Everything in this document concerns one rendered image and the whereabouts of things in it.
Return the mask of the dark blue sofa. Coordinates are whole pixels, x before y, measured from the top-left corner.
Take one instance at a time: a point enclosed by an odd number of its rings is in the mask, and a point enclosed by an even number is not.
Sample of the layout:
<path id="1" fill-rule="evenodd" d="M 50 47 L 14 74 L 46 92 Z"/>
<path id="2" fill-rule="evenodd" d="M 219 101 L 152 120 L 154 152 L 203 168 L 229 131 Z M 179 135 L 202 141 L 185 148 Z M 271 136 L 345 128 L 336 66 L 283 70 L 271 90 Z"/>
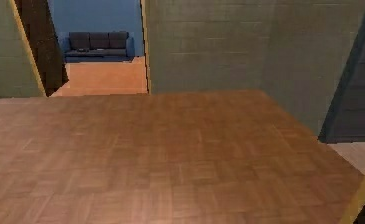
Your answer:
<path id="1" fill-rule="evenodd" d="M 131 58 L 135 56 L 134 41 L 127 31 L 70 32 L 66 58 Z"/>

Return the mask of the dark brown room door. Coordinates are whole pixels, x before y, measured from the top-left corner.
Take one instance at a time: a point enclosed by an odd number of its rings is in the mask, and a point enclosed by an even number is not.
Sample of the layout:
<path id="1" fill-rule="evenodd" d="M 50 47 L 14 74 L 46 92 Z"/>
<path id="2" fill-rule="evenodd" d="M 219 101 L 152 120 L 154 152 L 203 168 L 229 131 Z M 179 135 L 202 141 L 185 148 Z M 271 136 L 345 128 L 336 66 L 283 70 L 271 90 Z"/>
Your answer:
<path id="1" fill-rule="evenodd" d="M 14 0 L 47 96 L 69 79 L 48 0 Z"/>

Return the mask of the dark grey room door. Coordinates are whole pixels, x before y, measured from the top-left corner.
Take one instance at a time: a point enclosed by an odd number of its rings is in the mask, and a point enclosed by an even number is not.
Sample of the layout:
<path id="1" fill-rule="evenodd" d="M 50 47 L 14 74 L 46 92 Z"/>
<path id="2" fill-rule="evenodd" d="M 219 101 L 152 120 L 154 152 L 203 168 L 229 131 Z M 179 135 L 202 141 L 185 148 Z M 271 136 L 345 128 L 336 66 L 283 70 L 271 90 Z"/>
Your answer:
<path id="1" fill-rule="evenodd" d="M 327 144 L 365 142 L 365 13 L 318 140 Z"/>

